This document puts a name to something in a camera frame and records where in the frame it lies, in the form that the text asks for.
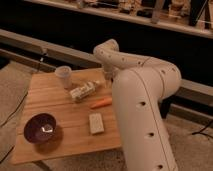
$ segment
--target table leg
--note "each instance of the table leg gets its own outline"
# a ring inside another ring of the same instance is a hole
[[[35,161],[33,162],[36,166],[38,166],[39,168],[41,168],[44,171],[51,171],[51,169],[49,168],[49,166],[47,166],[43,161]]]

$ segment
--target cable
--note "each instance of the cable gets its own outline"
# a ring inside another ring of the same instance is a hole
[[[11,153],[11,151],[13,150],[14,146],[12,146],[10,148],[10,150],[5,154],[5,156],[0,160],[0,164],[2,164],[4,162],[4,160],[7,158],[7,156]]]
[[[24,95],[24,97],[22,98],[22,100],[20,101],[19,105],[16,107],[16,109],[14,110],[14,112],[12,112],[7,119],[0,125],[0,128],[2,128],[4,125],[7,124],[7,122],[12,119],[12,117],[14,116],[14,114],[17,112],[17,110],[19,109],[19,107],[21,106],[22,102],[24,101],[25,97],[27,96],[28,92]]]
[[[203,131],[205,131],[208,127],[210,127],[212,123],[213,123],[213,119],[204,128],[202,128],[200,131],[193,132],[192,135],[201,134],[201,135],[207,136],[208,138],[213,139],[213,136],[206,134],[206,133],[203,133]]]

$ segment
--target carrot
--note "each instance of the carrot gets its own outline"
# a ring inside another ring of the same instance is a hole
[[[93,103],[90,108],[96,109],[99,107],[107,106],[112,104],[112,97],[105,97],[104,99],[98,100],[95,103]]]

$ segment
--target shelf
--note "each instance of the shelf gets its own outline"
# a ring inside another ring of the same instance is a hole
[[[85,7],[79,9],[77,8],[75,1],[70,2],[65,0],[25,0],[25,1],[213,39],[212,30],[205,29],[204,23],[202,22],[198,23],[196,27],[189,26],[187,25],[188,24],[187,18],[171,20],[169,19],[168,14],[165,11],[160,11],[160,19],[156,24],[152,23],[150,18],[137,16],[136,11],[142,8],[140,5],[138,5],[139,3],[136,3],[137,5],[135,9],[130,14],[123,14],[120,13],[118,9],[112,8]]]

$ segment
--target white block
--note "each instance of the white block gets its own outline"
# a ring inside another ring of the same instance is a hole
[[[90,133],[97,134],[104,132],[104,125],[100,113],[89,115]]]

